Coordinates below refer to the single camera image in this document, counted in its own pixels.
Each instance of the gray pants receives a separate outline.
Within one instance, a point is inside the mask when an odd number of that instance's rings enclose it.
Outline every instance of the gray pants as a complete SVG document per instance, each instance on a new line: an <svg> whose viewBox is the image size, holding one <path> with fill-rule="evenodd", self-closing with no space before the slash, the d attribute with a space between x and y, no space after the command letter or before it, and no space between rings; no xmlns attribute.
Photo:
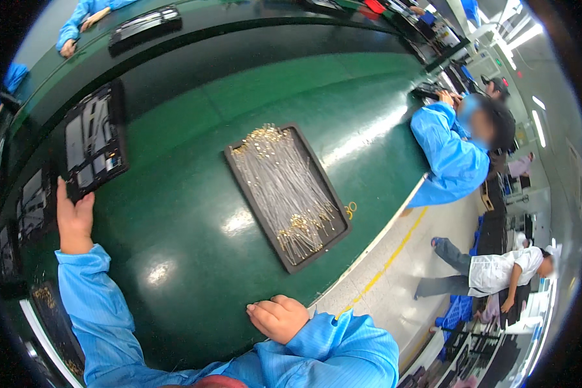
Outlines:
<svg viewBox="0 0 582 388"><path fill-rule="evenodd" d="M423 277L416 288L415 298L442 294L467 295L470 291L468 275L470 274L472 257L469 254L461 253L448 238L438 240L435 251L442 260L450 264L452 268L457 269L462 275L438 277L437 279Z"/></svg>

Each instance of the black device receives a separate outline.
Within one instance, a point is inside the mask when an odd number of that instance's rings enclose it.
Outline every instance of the black device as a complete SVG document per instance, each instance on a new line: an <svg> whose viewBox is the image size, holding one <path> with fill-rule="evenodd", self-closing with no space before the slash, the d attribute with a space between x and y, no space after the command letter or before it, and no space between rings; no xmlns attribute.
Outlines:
<svg viewBox="0 0 582 388"><path fill-rule="evenodd" d="M108 51L111 57L116 57L143 42L179 31L182 26L181 16L174 5L146 12L116 27Z"/></svg>
<svg viewBox="0 0 582 388"><path fill-rule="evenodd" d="M438 84L430 84L428 82L423 82L416 87L416 89L411 91L411 94L418 98L430 98L434 100L440 100L437 92L446 90Z"/></svg>
<svg viewBox="0 0 582 388"><path fill-rule="evenodd" d="M344 8L334 0L304 0L304 4L306 4L307 8L314 9L318 12L345 12Z"/></svg>
<svg viewBox="0 0 582 388"><path fill-rule="evenodd" d="M124 90L120 81L103 85L65 116L67 180L75 202L129 168L124 141Z"/></svg>
<svg viewBox="0 0 582 388"><path fill-rule="evenodd" d="M17 225L8 221L0 229L0 280L12 283L22 275L22 258L17 245Z"/></svg>
<svg viewBox="0 0 582 388"><path fill-rule="evenodd" d="M20 189L16 205L20 246L56 228L57 178L54 166L45 163Z"/></svg>

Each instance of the blue sandal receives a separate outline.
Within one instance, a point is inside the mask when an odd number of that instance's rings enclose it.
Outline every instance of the blue sandal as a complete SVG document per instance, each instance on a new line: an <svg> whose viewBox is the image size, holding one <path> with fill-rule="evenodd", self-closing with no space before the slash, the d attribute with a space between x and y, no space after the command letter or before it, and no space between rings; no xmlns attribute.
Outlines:
<svg viewBox="0 0 582 388"><path fill-rule="evenodd" d="M440 240L443 240L443 238L442 238L442 237L434 237L434 238L432 238L432 239L431 239L431 246L432 246L433 248L435 248L435 247L436 247L436 245L437 245L437 243L439 243L439 242L440 242Z"/></svg>

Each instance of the gray floor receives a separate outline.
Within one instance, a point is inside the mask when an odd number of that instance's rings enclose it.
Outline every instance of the gray floor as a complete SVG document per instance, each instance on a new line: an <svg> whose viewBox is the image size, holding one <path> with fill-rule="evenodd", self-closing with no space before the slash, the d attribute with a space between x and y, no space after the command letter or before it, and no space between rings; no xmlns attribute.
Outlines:
<svg viewBox="0 0 582 388"><path fill-rule="evenodd" d="M431 248L431 237L448 237L463 252L473 244L479 193L455 203L417 208L395 221L380 242L349 274L318 300L317 310L338 315L352 307L388 330L400 349L400 372L427 339L429 327L448 306L447 296L414 300L420 277L456 275Z"/></svg>

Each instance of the face mask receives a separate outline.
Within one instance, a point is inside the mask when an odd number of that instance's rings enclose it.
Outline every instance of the face mask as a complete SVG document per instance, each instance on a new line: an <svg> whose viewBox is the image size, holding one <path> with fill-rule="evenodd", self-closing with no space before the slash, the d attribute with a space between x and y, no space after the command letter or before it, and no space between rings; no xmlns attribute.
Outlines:
<svg viewBox="0 0 582 388"><path fill-rule="evenodd" d="M468 127L470 117L479 107L479 100L477 100L473 94L468 94L463 100L461 100L461 103L463 106L461 110L457 112L457 118L461 125Z"/></svg>

